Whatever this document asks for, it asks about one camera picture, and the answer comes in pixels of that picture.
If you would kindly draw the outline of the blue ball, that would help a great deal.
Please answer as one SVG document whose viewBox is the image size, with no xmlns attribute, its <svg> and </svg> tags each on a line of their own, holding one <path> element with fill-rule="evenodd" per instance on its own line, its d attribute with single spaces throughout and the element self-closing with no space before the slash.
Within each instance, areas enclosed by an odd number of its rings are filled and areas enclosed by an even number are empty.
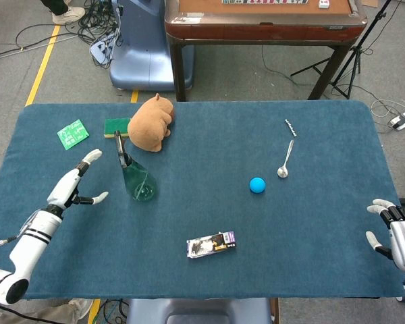
<svg viewBox="0 0 405 324">
<path fill-rule="evenodd" d="M 249 182 L 250 191 L 255 194 L 260 194 L 265 191 L 266 183 L 263 178 L 254 177 Z"/>
</svg>

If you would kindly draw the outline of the white purple printed box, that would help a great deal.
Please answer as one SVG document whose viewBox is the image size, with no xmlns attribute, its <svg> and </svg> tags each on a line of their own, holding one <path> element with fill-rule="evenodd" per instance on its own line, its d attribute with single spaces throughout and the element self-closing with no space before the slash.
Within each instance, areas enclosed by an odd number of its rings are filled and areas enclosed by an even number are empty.
<svg viewBox="0 0 405 324">
<path fill-rule="evenodd" d="M 187 257 L 197 259 L 235 248 L 236 238 L 234 231 L 229 231 L 187 240 L 186 243 Z"/>
</svg>

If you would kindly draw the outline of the brown mahjong table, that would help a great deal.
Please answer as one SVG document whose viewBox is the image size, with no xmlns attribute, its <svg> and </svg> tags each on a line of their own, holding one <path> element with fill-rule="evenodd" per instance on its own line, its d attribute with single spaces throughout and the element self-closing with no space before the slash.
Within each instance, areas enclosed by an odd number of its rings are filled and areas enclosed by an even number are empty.
<svg viewBox="0 0 405 324">
<path fill-rule="evenodd" d="M 178 102 L 186 99 L 182 47 L 187 45 L 325 46 L 333 50 L 309 94 L 320 99 L 350 48 L 367 26 L 361 0 L 291 4 L 226 4 L 222 0 L 164 0 L 165 32 Z"/>
</svg>

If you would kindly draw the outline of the green yellow sponge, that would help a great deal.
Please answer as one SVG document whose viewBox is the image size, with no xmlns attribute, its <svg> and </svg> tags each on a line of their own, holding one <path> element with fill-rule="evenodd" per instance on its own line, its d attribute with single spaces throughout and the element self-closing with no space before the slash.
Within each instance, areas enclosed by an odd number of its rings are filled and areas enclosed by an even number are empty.
<svg viewBox="0 0 405 324">
<path fill-rule="evenodd" d="M 113 138 L 115 132 L 119 131 L 122 137 L 128 137 L 128 124 L 130 118 L 113 118 L 105 120 L 104 137 Z"/>
</svg>

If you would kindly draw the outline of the green transparent spray bottle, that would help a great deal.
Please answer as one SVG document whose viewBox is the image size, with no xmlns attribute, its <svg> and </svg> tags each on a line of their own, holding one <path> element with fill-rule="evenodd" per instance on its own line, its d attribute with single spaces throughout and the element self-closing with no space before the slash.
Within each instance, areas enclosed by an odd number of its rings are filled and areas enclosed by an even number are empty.
<svg viewBox="0 0 405 324">
<path fill-rule="evenodd" d="M 155 179 L 145 167 L 127 154 L 119 130 L 114 131 L 114 137 L 127 193 L 137 201 L 151 200 L 157 189 Z"/>
</svg>

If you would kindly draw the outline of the grey blue robot chassis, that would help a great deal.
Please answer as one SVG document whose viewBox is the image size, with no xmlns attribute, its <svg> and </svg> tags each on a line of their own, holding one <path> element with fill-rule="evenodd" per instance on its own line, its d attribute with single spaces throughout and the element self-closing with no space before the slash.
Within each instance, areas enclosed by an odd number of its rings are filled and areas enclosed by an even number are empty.
<svg viewBox="0 0 405 324">
<path fill-rule="evenodd" d="M 131 299 L 126 324 L 273 324 L 266 298 Z"/>
</svg>

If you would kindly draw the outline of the white sneaker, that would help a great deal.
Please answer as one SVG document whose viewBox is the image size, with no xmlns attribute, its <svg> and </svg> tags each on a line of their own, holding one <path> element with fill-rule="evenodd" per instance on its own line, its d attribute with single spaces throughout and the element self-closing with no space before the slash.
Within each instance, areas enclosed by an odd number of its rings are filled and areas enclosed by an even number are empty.
<svg viewBox="0 0 405 324">
<path fill-rule="evenodd" d="M 61 14 L 61 15 L 55 15 L 54 13 L 52 14 L 52 21 L 56 25 L 65 25 L 73 22 L 77 22 L 80 20 L 84 14 L 85 14 L 85 9 L 83 7 L 72 7 L 69 6 L 68 10 Z"/>
</svg>

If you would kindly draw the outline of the brown plush capybara toy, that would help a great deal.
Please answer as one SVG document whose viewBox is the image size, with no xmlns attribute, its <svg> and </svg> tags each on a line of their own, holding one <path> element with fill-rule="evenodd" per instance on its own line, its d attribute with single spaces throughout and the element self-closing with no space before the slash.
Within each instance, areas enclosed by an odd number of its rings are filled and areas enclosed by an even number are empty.
<svg viewBox="0 0 405 324">
<path fill-rule="evenodd" d="M 171 134 L 168 127 L 174 121 L 174 116 L 172 102 L 157 93 L 131 117 L 127 127 L 130 141 L 144 151 L 159 152 L 163 139 Z"/>
</svg>

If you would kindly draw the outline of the blue table cloth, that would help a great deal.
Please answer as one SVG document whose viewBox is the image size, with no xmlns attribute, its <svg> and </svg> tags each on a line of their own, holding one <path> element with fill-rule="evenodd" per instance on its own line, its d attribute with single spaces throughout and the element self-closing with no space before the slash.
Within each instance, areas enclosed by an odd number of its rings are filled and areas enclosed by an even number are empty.
<svg viewBox="0 0 405 324">
<path fill-rule="evenodd" d="M 387 227 L 367 207 L 396 202 L 369 108 L 360 101 L 184 102 L 158 153 L 127 143 L 154 177 L 147 202 L 125 189 L 108 118 L 131 103 L 34 104 L 20 113 L 0 169 L 0 239 L 46 206 L 91 150 L 79 184 L 97 205 L 72 205 L 37 263 L 27 298 L 396 297 L 403 273 L 373 251 Z M 89 137 L 65 150 L 57 132 L 80 119 Z M 293 137 L 284 119 L 297 133 Z M 288 177 L 280 178 L 288 145 Z M 263 193 L 250 191 L 254 177 Z M 189 259 L 187 240 L 234 231 L 236 247 Z"/>
</svg>

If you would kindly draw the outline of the row of mahjong tiles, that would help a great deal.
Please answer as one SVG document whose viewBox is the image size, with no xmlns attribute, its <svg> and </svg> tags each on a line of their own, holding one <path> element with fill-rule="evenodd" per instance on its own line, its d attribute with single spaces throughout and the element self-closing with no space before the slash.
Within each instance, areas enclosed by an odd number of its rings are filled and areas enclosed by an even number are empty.
<svg viewBox="0 0 405 324">
<path fill-rule="evenodd" d="M 308 0 L 221 0 L 225 5 L 298 5 L 307 4 Z"/>
</svg>

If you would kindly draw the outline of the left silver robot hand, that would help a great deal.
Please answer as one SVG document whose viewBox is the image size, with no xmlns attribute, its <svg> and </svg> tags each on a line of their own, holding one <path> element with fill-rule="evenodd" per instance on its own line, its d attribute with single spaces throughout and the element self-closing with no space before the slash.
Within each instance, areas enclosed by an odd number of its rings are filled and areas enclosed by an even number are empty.
<svg viewBox="0 0 405 324">
<path fill-rule="evenodd" d="M 102 192 L 96 197 L 83 197 L 78 194 L 78 184 L 82 176 L 86 173 L 91 163 L 96 161 L 102 151 L 95 149 L 89 152 L 80 162 L 67 172 L 55 185 L 54 189 L 47 198 L 48 205 L 54 205 L 61 210 L 69 208 L 72 204 L 75 205 L 97 205 L 101 203 L 107 196 L 108 192 Z"/>
</svg>

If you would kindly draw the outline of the silver metal spoon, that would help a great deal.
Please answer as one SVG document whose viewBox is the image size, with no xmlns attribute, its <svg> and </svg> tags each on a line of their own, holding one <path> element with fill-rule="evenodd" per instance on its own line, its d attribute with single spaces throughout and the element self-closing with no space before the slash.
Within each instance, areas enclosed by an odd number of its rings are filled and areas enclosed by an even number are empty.
<svg viewBox="0 0 405 324">
<path fill-rule="evenodd" d="M 286 178 L 286 177 L 288 177 L 287 163 L 288 163 L 288 160 L 289 160 L 289 158 L 290 158 L 290 154 L 291 154 L 291 152 L 292 152 L 293 146 L 294 146 L 294 140 L 291 140 L 290 143 L 289 143 L 289 145 L 288 145 L 288 150 L 287 150 L 286 158 L 285 158 L 285 160 L 284 160 L 284 162 L 283 162 L 283 165 L 280 166 L 280 167 L 278 168 L 278 170 L 277 170 L 277 175 L 278 175 L 280 178 Z"/>
</svg>

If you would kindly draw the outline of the black tripod stand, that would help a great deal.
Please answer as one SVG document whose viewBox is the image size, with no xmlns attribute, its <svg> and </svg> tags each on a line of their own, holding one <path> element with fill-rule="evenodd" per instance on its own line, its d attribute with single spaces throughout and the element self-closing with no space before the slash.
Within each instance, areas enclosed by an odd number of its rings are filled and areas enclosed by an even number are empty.
<svg viewBox="0 0 405 324">
<path fill-rule="evenodd" d="M 392 2 L 392 0 L 385 0 L 385 2 L 382 5 L 381 9 L 377 12 L 375 17 L 373 18 L 370 26 L 366 29 L 364 34 L 361 36 L 359 42 L 356 45 L 353 45 L 348 50 L 347 53 L 351 52 L 351 54 L 348 56 L 346 62 L 340 68 L 340 71 L 337 73 L 337 75 L 335 75 L 335 79 L 332 80 L 333 76 L 328 79 L 328 85 L 330 85 L 332 87 L 332 89 L 336 90 L 338 92 L 338 94 L 343 96 L 345 99 L 350 99 L 356 73 L 361 72 L 361 66 L 360 66 L 361 65 L 361 56 L 363 54 L 365 54 L 366 51 L 371 50 L 371 47 L 372 47 L 373 43 L 375 43 L 375 41 L 379 38 L 379 36 L 377 36 L 377 38 L 367 48 L 364 48 L 363 45 L 364 45 L 366 39 L 369 37 L 372 30 L 374 29 L 374 27 L 376 26 L 376 24 L 387 15 L 387 12 L 386 12 L 387 10 L 386 9 L 387 9 L 387 7 L 389 6 L 389 4 L 391 2 Z M 293 76 L 301 74 L 301 73 L 303 73 L 303 72 L 305 72 L 307 70 L 314 70 L 316 73 L 318 73 L 318 75 L 320 77 L 322 77 L 325 68 L 329 67 L 329 62 L 330 62 L 330 60 L 332 58 L 334 58 L 334 55 L 335 55 L 335 49 L 333 50 L 333 54 L 331 55 L 331 57 L 328 57 L 327 59 L 318 61 L 318 62 L 316 62 L 316 63 L 314 63 L 312 65 L 309 65 L 307 67 L 304 67 L 301 70 L 298 70 L 298 71 L 290 74 L 290 77 L 292 78 Z M 346 70 L 347 70 L 347 68 L 350 66 L 350 64 L 352 62 L 353 62 L 353 64 L 352 64 L 352 71 L 351 71 L 351 75 L 350 75 L 350 81 L 347 84 L 346 90 L 342 90 L 340 88 L 339 81 L 343 76 L 346 76 L 348 74 L 346 72 Z M 327 64 L 325 65 L 324 70 L 321 71 L 319 69 L 319 66 L 322 65 L 323 63 L 327 63 Z"/>
</svg>

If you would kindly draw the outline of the green circuit board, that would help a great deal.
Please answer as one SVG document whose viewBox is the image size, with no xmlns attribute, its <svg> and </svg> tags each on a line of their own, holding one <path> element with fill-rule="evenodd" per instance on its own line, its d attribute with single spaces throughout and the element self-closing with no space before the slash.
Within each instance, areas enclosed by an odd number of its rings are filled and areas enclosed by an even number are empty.
<svg viewBox="0 0 405 324">
<path fill-rule="evenodd" d="M 72 148 L 89 137 L 89 133 L 80 119 L 62 128 L 57 132 L 57 135 L 65 150 Z"/>
</svg>

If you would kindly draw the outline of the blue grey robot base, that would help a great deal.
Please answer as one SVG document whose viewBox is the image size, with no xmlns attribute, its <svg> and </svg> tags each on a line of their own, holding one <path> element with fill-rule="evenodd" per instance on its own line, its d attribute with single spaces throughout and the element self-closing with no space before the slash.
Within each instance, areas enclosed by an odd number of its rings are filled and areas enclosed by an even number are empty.
<svg viewBox="0 0 405 324">
<path fill-rule="evenodd" d="M 169 42 L 165 32 L 166 0 L 111 0 L 120 37 L 110 65 L 118 89 L 174 91 Z"/>
</svg>

